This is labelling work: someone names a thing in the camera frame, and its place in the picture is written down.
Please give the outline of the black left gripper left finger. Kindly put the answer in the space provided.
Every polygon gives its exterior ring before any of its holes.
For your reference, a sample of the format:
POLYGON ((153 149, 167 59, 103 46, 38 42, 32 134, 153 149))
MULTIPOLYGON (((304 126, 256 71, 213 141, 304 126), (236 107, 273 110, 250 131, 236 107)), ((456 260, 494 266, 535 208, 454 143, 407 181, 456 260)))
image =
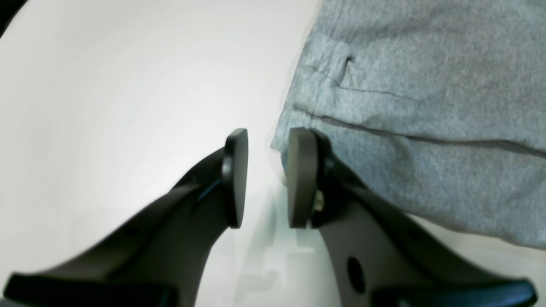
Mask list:
POLYGON ((192 167, 99 243, 51 269, 13 273, 5 307, 193 307, 210 251, 244 216, 248 133, 192 167))

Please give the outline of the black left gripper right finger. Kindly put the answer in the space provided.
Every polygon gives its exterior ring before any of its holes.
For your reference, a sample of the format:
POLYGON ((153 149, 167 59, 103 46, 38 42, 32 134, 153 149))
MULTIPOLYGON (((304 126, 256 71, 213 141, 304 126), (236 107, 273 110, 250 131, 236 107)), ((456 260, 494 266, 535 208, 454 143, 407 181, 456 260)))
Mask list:
POLYGON ((288 221, 319 231, 344 307, 532 307, 527 278, 509 278, 458 256, 370 191, 329 138, 292 128, 287 145, 288 221))

